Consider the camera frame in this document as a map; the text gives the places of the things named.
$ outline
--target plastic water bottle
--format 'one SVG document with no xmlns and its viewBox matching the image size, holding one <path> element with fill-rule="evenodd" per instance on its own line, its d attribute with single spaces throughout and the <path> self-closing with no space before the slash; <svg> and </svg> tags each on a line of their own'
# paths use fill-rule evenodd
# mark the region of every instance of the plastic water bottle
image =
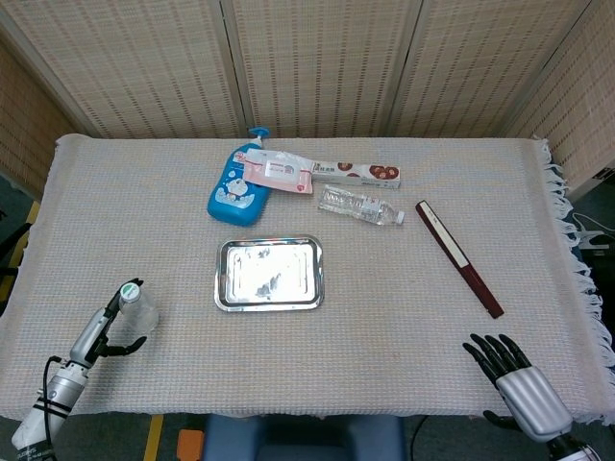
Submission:
<svg viewBox="0 0 615 461">
<path fill-rule="evenodd" d="M 119 309 L 126 323 L 137 333 L 147 334 L 159 320 L 159 313 L 142 287 L 129 281 L 119 289 Z"/>
<path fill-rule="evenodd" d="M 396 210 L 387 202 L 330 185 L 325 186 L 318 207 L 378 225 L 404 222 L 404 212 Z"/>
</svg>

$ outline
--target white tablecloth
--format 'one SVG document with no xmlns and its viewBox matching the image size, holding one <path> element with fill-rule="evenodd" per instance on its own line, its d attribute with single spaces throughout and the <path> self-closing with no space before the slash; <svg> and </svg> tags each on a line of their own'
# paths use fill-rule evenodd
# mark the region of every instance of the white tablecloth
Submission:
<svg viewBox="0 0 615 461">
<path fill-rule="evenodd" d="M 600 301 L 570 255 L 562 184 L 543 141 L 267 139 L 308 158 L 401 167 L 398 190 L 347 187 L 406 211 L 377 227 L 273 191 L 254 226 L 206 204 L 238 139 L 59 142 L 8 310 L 0 319 L 0 414 L 21 418 L 47 356 L 68 356 L 118 285 L 141 277 L 160 324 L 129 357 L 101 358 L 75 413 L 478 414 L 504 404 L 461 348 L 506 333 L 575 416 L 613 421 L 613 354 Z M 505 310 L 493 320 L 437 246 L 426 199 Z M 324 248 L 326 299 L 304 312 L 225 313 L 215 254 L 240 236 L 308 233 Z M 111 341 L 131 335 L 122 319 Z"/>
</svg>

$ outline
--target beige partition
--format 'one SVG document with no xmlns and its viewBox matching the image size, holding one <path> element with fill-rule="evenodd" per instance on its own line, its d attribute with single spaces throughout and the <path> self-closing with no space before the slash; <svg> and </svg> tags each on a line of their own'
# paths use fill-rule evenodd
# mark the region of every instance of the beige partition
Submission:
<svg viewBox="0 0 615 461">
<path fill-rule="evenodd" d="M 588 0 L 425 0 L 386 127 L 493 135 Z"/>
<path fill-rule="evenodd" d="M 74 128 L 0 42 L 0 174 L 40 200 L 55 140 Z"/>
<path fill-rule="evenodd" d="M 2 7 L 100 135 L 239 134 L 234 75 L 214 26 L 220 11 L 207 1 L 7 0 Z"/>
<path fill-rule="evenodd" d="M 229 3 L 258 125 L 285 137 L 379 133 L 419 0 Z"/>
<path fill-rule="evenodd" d="M 573 199 L 615 171 L 615 2 L 587 10 L 505 134 L 547 137 Z"/>
</svg>

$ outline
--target blue pump bottle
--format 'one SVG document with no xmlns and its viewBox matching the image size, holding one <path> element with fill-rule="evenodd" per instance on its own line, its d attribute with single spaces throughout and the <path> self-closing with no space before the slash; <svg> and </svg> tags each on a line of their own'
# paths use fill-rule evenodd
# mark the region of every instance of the blue pump bottle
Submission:
<svg viewBox="0 0 615 461">
<path fill-rule="evenodd" d="M 254 224 L 269 196 L 268 187 L 243 180 L 244 154 L 248 149 L 262 149 L 262 140 L 269 135 L 269 130 L 256 127 L 250 133 L 256 138 L 231 154 L 208 201 L 208 213 L 212 217 L 237 226 Z"/>
</svg>

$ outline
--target orange object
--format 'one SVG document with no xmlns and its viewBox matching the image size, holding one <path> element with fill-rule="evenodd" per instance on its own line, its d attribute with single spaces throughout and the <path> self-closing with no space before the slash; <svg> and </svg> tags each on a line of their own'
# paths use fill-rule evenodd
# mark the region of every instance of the orange object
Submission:
<svg viewBox="0 0 615 461">
<path fill-rule="evenodd" d="M 205 432 L 202 430 L 180 430 L 177 439 L 177 457 L 180 461 L 201 461 Z"/>
</svg>

